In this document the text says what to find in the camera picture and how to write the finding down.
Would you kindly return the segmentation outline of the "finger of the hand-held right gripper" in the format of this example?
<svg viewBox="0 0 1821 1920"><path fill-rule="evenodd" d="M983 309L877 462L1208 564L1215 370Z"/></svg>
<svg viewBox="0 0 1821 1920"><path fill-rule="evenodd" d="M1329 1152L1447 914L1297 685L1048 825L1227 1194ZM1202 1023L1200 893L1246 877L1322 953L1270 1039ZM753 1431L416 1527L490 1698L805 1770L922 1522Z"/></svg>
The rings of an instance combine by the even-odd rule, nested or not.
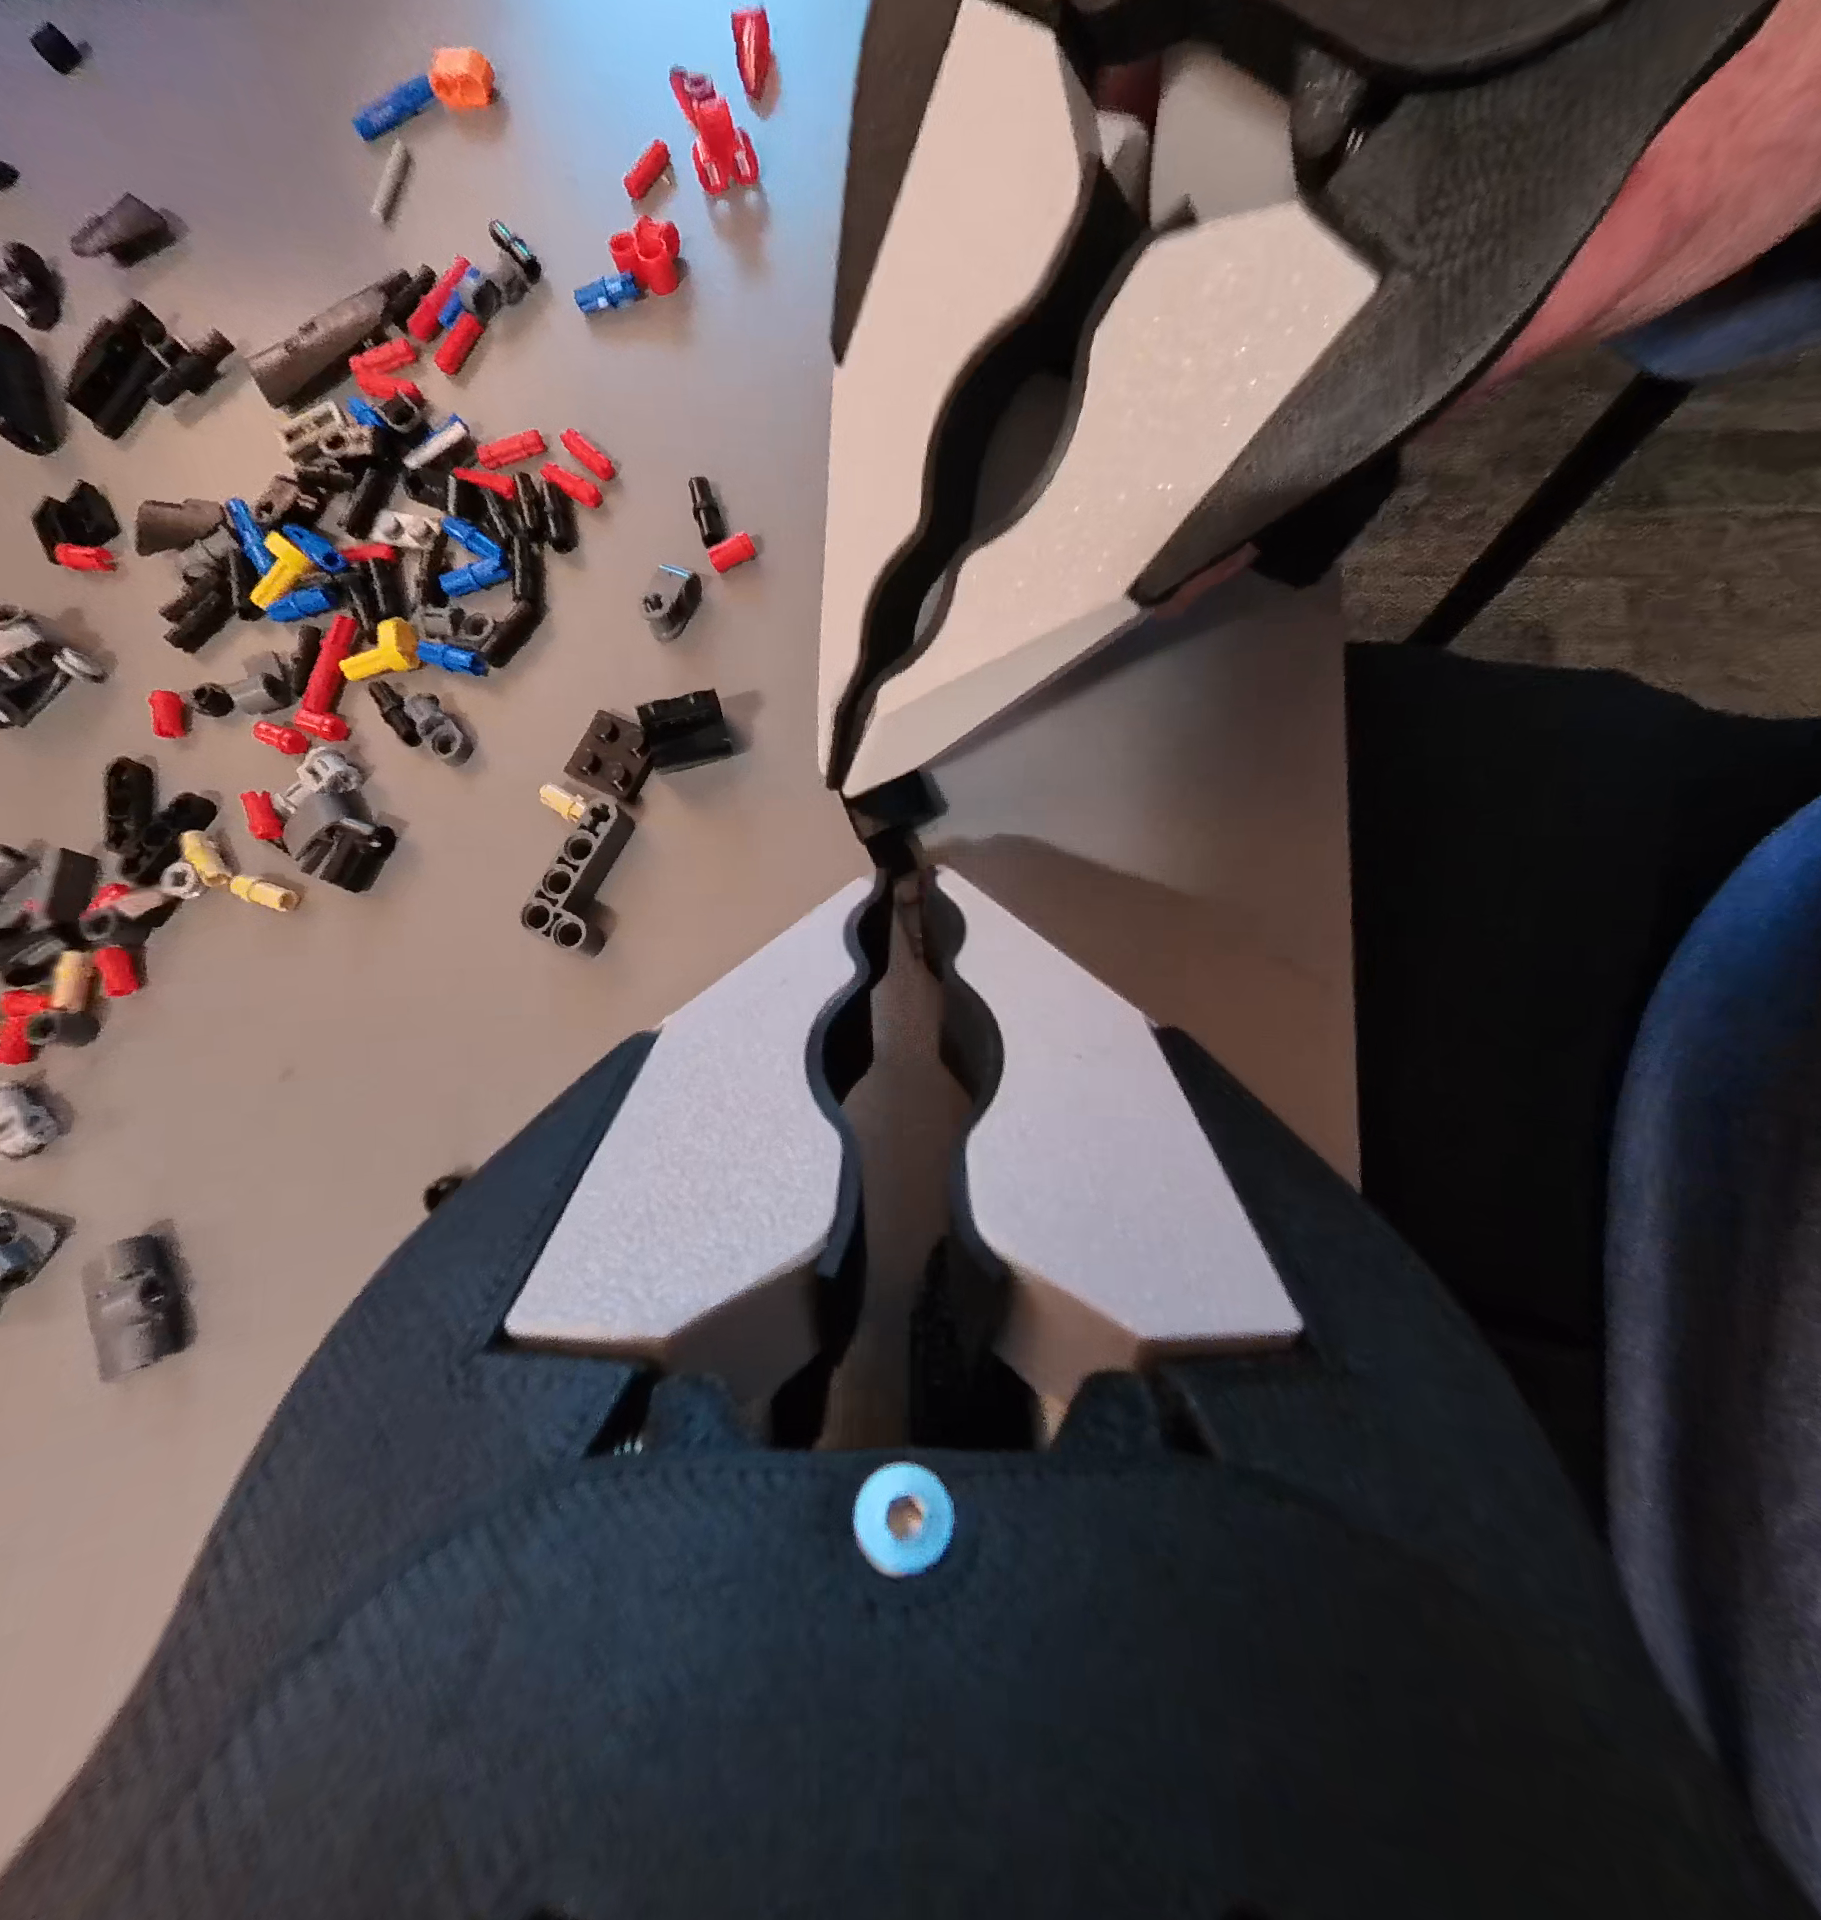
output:
<svg viewBox="0 0 1821 1920"><path fill-rule="evenodd" d="M824 777L962 555L995 424L1103 274L1098 115L1051 7L875 5L856 60L832 328Z"/></svg>
<svg viewBox="0 0 1821 1920"><path fill-rule="evenodd" d="M1301 202L1138 234L1069 297L1072 396L1043 471L930 589L856 769L923 769L1136 627L1149 569L1378 289Z"/></svg>

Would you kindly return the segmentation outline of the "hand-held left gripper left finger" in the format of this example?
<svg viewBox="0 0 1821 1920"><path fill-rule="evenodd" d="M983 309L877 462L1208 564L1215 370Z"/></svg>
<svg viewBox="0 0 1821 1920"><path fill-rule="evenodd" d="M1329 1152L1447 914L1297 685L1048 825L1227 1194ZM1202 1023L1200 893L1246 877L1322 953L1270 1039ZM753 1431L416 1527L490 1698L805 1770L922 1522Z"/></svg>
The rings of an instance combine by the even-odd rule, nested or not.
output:
<svg viewBox="0 0 1821 1920"><path fill-rule="evenodd" d="M864 1304L851 1091L875 1064L890 881L854 881L688 1001L510 1308L520 1348L722 1383L811 1446Z"/></svg>

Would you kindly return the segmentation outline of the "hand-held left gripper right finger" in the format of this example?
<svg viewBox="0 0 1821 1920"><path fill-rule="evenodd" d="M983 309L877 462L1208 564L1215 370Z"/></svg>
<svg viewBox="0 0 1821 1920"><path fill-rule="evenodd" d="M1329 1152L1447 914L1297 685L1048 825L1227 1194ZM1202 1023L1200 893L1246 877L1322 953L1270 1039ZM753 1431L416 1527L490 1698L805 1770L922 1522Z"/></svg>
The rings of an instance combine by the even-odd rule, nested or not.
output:
<svg viewBox="0 0 1821 1920"><path fill-rule="evenodd" d="M920 1295L920 1443L1030 1444L1088 1379L1294 1343L1153 1017L954 867L922 911L968 1117Z"/></svg>

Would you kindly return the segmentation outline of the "dark grey L-shaped lego beam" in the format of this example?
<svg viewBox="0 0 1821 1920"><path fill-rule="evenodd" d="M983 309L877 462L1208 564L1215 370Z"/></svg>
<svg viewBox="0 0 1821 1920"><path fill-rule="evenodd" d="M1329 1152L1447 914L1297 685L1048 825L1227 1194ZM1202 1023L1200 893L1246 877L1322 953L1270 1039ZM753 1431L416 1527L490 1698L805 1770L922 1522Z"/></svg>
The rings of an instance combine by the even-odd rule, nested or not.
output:
<svg viewBox="0 0 1821 1920"><path fill-rule="evenodd" d="M606 940L601 885L632 834L622 803L586 802L520 906L518 926L549 946L597 956Z"/></svg>

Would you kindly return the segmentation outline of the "black square lego plate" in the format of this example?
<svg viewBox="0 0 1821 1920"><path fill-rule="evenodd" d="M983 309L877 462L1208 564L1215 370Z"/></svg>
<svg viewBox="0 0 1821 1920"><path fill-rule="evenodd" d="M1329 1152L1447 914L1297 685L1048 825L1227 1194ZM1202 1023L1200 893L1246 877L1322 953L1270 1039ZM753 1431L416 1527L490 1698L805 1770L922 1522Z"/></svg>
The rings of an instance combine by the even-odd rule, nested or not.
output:
<svg viewBox="0 0 1821 1920"><path fill-rule="evenodd" d="M639 721L601 706L563 762L563 777L622 803L634 803L653 771L653 754Z"/></svg>

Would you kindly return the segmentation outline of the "pile of small lego pieces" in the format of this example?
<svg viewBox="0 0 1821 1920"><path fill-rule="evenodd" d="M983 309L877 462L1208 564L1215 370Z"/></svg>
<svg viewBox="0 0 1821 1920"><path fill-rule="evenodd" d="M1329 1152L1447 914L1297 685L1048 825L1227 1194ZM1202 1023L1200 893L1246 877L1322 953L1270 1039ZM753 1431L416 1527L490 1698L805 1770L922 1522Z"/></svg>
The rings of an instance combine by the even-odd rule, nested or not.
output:
<svg viewBox="0 0 1821 1920"><path fill-rule="evenodd" d="M86 45L63 76L29 35ZM617 173L668 127L661 29L617 5L0 5L0 324L42 358L63 445L0 440L0 601L108 663L27 729L0 733L0 843L35 863L0 896L0 1197L69 1215L72 1233L23 1304L0 1312L0 1378L90 1385L82 1270L108 1243L161 1229L195 1281L203 1339L254 1332L284 1293L336 1299L418 1216L418 1190L473 1164L664 1001L695 957L691 912L641 957L650 867L617 885L615 957L557 956L518 911L563 820L538 787L594 706L698 676L636 610L657 564L704 569L684 478L743 478L728 420L751 361L740 273L671 191L698 286L586 318L577 282L608 270L606 231L632 206ZM495 69L481 112L435 102L380 141L354 114L441 45ZM387 226L370 202L391 141L413 170ZM67 241L131 193L175 216L177 245L132 270ZM349 492L301 547L367 549L390 525L376 615L418 610L418 564L481 564L435 540L446 478L459 519L504 551L532 547L530 592L506 576L452 600L431 659L349 681L328 747L361 771L361 802L395 845L358 891L282 839L253 834L258 793L291 788L318 746L291 697L260 681L370 593L356 558L330 605L299 620L228 616L230 522L141 553L146 502L253 502L289 465L289 411L246 358L312 312L399 270L464 255L464 278L508 263L493 226L532 245L544 278L504 304L464 361L441 365L399 324L376 390L346 372L325 396L422 396L395 492L343 535ZM63 387L90 330L141 299L173 337L233 342L203 396L147 404L100 436ZM299 754L288 751L295 736Z"/></svg>

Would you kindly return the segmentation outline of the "dark grey barrel lego connector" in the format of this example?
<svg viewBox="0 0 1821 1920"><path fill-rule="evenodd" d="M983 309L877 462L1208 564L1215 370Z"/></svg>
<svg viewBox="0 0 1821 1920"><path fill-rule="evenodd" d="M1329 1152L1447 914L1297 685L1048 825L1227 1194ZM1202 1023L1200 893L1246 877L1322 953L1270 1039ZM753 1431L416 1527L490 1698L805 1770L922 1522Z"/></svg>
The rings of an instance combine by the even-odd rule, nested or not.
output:
<svg viewBox="0 0 1821 1920"><path fill-rule="evenodd" d="M195 1318L177 1249L161 1229L108 1243L82 1270L97 1378L129 1379L187 1353Z"/></svg>

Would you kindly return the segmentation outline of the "black angled lego connector block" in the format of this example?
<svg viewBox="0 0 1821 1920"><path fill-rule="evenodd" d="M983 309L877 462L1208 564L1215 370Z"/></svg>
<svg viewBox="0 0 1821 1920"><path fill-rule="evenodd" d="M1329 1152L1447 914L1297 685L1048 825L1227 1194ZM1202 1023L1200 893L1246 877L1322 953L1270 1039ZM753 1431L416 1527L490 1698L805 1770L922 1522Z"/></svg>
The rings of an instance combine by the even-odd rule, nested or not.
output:
<svg viewBox="0 0 1821 1920"><path fill-rule="evenodd" d="M147 404L207 394L231 354L233 342L218 330L185 342L147 304L129 299L90 330L63 398L100 436L115 442Z"/></svg>

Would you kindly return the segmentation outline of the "dark grey lego slope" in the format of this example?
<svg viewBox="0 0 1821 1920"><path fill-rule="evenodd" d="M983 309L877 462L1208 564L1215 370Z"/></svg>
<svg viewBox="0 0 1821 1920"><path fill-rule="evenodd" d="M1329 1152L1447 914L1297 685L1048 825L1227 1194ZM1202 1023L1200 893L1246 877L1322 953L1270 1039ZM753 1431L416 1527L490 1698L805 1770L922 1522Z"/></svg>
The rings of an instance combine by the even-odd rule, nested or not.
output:
<svg viewBox="0 0 1821 1920"><path fill-rule="evenodd" d="M110 207L88 216L69 235L67 247L79 262L97 259L118 270L132 270L172 251L177 235L180 226L173 215L139 194L124 193Z"/></svg>

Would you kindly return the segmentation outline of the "grey triangular lego panel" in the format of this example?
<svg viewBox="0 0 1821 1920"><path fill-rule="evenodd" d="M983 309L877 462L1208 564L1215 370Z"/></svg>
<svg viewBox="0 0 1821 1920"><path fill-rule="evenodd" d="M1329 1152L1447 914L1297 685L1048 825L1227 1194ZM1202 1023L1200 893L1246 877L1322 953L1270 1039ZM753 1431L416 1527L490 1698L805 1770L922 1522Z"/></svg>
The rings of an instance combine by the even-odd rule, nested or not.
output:
<svg viewBox="0 0 1821 1920"><path fill-rule="evenodd" d="M0 601L0 733L27 729L67 687L108 684L108 663L67 643L15 601Z"/></svg>

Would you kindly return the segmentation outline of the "black curved lego panel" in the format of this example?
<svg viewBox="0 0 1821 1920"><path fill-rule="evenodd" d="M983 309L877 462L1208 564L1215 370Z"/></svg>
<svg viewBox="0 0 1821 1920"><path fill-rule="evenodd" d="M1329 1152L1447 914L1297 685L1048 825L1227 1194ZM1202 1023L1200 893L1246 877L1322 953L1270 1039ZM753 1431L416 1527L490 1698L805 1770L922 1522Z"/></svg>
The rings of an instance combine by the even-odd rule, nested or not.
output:
<svg viewBox="0 0 1821 1920"><path fill-rule="evenodd" d="M9 324L0 324L0 440L33 456L63 445L60 404L45 361Z"/></svg>

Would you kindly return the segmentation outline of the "person's right hand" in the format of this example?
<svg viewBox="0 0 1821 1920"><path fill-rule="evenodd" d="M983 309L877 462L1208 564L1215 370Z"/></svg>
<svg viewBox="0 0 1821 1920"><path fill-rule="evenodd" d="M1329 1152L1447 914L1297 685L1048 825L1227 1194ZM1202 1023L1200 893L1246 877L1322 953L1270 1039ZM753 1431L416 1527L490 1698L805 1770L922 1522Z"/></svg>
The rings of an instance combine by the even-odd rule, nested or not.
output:
<svg viewBox="0 0 1821 1920"><path fill-rule="evenodd" d="M1486 382L1649 324L1817 211L1821 1L1783 1L1664 124Z"/></svg>

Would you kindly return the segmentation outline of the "black metal table leg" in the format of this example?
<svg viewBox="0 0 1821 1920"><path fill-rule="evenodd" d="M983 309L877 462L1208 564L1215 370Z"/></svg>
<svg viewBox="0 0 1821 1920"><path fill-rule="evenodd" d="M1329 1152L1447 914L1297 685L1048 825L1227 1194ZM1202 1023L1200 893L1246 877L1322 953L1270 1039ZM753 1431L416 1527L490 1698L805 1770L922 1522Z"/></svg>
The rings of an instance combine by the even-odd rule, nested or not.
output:
<svg viewBox="0 0 1821 1920"><path fill-rule="evenodd" d="M1684 404L1695 386L1695 380L1634 370L1471 566L1427 610L1406 643L1418 649L1448 649L1464 637L1520 576L1526 564L1535 560Z"/></svg>

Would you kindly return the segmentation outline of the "person's blue trousers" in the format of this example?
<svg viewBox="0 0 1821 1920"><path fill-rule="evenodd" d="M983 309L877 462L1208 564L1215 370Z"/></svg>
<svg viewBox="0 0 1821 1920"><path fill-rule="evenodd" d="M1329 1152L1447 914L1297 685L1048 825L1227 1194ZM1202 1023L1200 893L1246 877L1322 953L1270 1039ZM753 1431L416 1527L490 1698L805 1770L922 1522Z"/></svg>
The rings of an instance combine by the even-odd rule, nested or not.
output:
<svg viewBox="0 0 1821 1920"><path fill-rule="evenodd" d="M1605 1215L1617 1572L1673 1700L1821 1913L1821 795L1669 960Z"/></svg>

